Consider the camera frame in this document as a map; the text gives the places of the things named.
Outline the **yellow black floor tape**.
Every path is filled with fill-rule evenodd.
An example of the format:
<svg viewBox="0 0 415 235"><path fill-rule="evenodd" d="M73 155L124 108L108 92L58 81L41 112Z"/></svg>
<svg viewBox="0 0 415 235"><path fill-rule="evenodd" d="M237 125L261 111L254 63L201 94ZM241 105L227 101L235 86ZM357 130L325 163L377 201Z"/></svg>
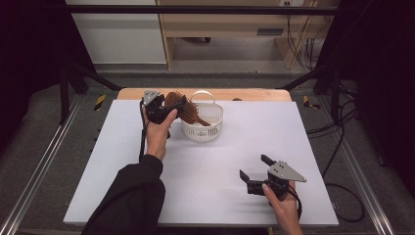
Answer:
<svg viewBox="0 0 415 235"><path fill-rule="evenodd" d="M303 106L305 108L311 108L315 110L321 109L321 107L318 104L311 104L307 96L303 96Z"/></svg>
<svg viewBox="0 0 415 235"><path fill-rule="evenodd" d="M96 102L95 107L94 107L94 111L99 111L101 109L105 99L106 99L105 94L102 94L98 97L97 102Z"/></svg>

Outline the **light wooden table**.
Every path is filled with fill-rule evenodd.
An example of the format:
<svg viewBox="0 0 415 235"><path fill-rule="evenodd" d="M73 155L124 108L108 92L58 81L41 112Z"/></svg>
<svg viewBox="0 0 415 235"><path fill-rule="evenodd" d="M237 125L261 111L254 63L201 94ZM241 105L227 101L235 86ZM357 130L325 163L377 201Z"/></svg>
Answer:
<svg viewBox="0 0 415 235"><path fill-rule="evenodd" d="M145 88L123 88L117 95L118 100L140 100ZM292 97L287 90L264 88L206 88L216 100L272 101L291 102Z"/></svg>

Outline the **black metal stand leg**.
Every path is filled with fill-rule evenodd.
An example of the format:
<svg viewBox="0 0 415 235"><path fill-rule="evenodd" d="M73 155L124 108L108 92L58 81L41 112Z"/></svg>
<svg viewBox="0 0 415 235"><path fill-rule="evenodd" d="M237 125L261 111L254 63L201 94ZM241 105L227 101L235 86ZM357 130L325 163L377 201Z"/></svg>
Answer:
<svg viewBox="0 0 415 235"><path fill-rule="evenodd" d="M283 90L290 91L299 85L316 78L313 91L316 95L324 95L331 89L330 116L335 124L340 124L340 74L333 66L322 65L312 70L300 78L282 86Z"/></svg>
<svg viewBox="0 0 415 235"><path fill-rule="evenodd" d="M76 94L86 94L89 86L84 80L85 77L92 78L94 81L104 85L113 91L120 91L122 89L121 86L108 81L107 79L98 75L95 71L89 70L80 64L67 63L63 65L59 78L61 96L60 124L65 123L69 118L69 85L71 85Z"/></svg>

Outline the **white slotted plastic basket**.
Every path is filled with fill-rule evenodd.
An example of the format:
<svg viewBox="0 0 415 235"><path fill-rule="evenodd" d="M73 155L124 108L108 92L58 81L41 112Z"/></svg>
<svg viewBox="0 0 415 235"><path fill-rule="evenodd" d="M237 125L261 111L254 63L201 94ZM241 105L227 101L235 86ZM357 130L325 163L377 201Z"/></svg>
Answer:
<svg viewBox="0 0 415 235"><path fill-rule="evenodd" d="M208 123L208 126L203 126L199 122L193 124L181 121L182 130L186 137L196 142L208 142L217 138L222 129L224 108L217 104L213 95L205 90L198 90L192 94L190 100L197 95L206 94L210 97L210 102L196 101L197 112L199 118Z"/></svg>

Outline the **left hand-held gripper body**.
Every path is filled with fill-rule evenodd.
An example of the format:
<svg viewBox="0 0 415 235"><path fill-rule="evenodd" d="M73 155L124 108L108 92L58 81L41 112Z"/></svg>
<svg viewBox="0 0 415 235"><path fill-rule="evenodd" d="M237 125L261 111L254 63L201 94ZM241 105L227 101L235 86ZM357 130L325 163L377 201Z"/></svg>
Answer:
<svg viewBox="0 0 415 235"><path fill-rule="evenodd" d="M147 121L161 124L165 121L169 113L172 111L171 107L166 107L164 103L164 95L159 91L145 90L143 96L143 106L145 107L144 116Z"/></svg>

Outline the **person's right hand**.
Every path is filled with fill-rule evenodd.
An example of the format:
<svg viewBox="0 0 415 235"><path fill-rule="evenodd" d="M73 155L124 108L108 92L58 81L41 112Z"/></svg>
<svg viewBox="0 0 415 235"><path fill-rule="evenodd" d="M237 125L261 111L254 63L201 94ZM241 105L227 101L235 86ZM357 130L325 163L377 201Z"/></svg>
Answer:
<svg viewBox="0 0 415 235"><path fill-rule="evenodd" d="M274 191L266 184L262 184L262 190L273 208L276 220L280 226L294 226L300 224L297 199L293 195L288 194L283 201L280 201Z"/></svg>

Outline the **person's left hand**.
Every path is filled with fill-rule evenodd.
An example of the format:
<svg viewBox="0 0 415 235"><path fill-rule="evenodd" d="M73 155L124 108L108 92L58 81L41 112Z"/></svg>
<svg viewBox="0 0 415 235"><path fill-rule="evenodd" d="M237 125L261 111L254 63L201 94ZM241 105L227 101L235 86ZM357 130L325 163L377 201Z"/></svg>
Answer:
<svg viewBox="0 0 415 235"><path fill-rule="evenodd" d="M146 137L147 137L147 151L148 155L152 155L155 158L163 161L166 154L166 141L167 133L171 124L177 117L177 110L172 110L161 123L153 123L149 121L147 115L144 115L144 121L146 123Z"/></svg>

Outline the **aluminium floor rail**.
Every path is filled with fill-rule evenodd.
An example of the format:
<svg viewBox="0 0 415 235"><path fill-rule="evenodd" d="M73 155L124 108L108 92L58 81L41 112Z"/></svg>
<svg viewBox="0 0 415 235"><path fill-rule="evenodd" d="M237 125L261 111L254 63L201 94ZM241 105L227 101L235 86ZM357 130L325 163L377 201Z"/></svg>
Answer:
<svg viewBox="0 0 415 235"><path fill-rule="evenodd" d="M388 217L346 139L342 141L342 149L345 153L346 165L377 233L379 235L395 235Z"/></svg>
<svg viewBox="0 0 415 235"><path fill-rule="evenodd" d="M79 106L83 101L83 95L75 95L69 107L69 114L66 120L59 125L52 140L49 142L36 169L25 185L23 192L15 203L12 211L0 226L0 235L15 235L17 232L34 196L36 195L42 181L58 153L68 131L78 113Z"/></svg>

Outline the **beige wooden desk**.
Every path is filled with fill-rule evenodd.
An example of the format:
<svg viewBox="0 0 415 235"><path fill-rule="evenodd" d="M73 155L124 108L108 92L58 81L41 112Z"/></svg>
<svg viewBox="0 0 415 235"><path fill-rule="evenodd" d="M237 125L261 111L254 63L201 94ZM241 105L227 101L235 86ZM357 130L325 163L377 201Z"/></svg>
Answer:
<svg viewBox="0 0 415 235"><path fill-rule="evenodd" d="M337 7L340 0L155 0L159 6ZM289 70L298 62L305 39L324 40L331 16L160 14L167 63L172 64L173 41L181 37L272 38ZM280 36L258 36L258 28L284 28Z"/></svg>

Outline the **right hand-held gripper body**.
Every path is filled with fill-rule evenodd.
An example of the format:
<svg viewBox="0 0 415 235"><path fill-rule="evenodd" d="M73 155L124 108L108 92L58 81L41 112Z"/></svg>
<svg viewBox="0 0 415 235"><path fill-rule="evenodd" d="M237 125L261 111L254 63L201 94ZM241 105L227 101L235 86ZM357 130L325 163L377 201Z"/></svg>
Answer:
<svg viewBox="0 0 415 235"><path fill-rule="evenodd" d="M299 174L291 168L286 162L276 161L276 163L267 170L267 178L263 181L258 181L254 185L247 185L249 194L263 196L261 185L269 186L278 198L282 198L285 194L290 192L289 181L305 182L304 176Z"/></svg>

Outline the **black curtain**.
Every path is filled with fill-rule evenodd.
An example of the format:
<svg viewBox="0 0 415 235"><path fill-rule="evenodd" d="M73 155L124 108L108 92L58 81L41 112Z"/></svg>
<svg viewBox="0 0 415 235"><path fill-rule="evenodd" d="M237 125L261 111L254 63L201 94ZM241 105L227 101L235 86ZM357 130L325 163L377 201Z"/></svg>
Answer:
<svg viewBox="0 0 415 235"><path fill-rule="evenodd" d="M63 61L93 71L66 0L0 0L0 150L12 139L30 96L59 82Z"/></svg>
<svg viewBox="0 0 415 235"><path fill-rule="evenodd" d="M415 0L340 0L320 60L348 34L341 78L357 84L357 106L383 157L415 196Z"/></svg>

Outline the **brown wooden hairbrush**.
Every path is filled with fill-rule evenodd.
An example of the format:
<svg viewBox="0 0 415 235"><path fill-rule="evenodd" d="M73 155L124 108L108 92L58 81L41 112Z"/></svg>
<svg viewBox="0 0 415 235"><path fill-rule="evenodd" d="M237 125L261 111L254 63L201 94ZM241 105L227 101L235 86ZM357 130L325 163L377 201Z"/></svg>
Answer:
<svg viewBox="0 0 415 235"><path fill-rule="evenodd" d="M169 92L167 96L185 96L178 91ZM195 103L187 98L187 103L181 112L177 111L177 116L188 124L195 124L196 122L202 126L209 126L209 123L199 117L198 107Z"/></svg>

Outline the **black horizontal frame bar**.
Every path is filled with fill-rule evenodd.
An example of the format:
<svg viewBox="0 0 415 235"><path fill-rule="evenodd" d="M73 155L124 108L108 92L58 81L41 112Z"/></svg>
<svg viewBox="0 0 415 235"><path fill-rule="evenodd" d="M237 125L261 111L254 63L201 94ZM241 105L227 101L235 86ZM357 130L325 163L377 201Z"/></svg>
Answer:
<svg viewBox="0 0 415 235"><path fill-rule="evenodd" d="M335 7L251 7L251 6L151 6L151 5L66 5L77 14L223 14L223 15L335 15Z"/></svg>

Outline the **white partition panel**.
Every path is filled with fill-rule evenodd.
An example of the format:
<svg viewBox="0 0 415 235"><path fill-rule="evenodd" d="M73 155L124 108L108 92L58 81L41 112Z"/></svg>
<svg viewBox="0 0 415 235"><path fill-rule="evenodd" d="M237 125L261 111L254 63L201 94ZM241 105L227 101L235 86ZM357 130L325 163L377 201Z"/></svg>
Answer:
<svg viewBox="0 0 415 235"><path fill-rule="evenodd" d="M92 62L165 64L157 14L73 14Z"/></svg>

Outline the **dark label plate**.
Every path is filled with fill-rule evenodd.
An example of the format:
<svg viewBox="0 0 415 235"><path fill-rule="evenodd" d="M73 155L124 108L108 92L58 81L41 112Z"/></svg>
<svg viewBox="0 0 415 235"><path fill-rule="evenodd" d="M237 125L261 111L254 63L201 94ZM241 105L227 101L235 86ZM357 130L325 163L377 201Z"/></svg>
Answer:
<svg viewBox="0 0 415 235"><path fill-rule="evenodd" d="M284 28L258 28L256 31L258 36L280 36L283 33Z"/></svg>

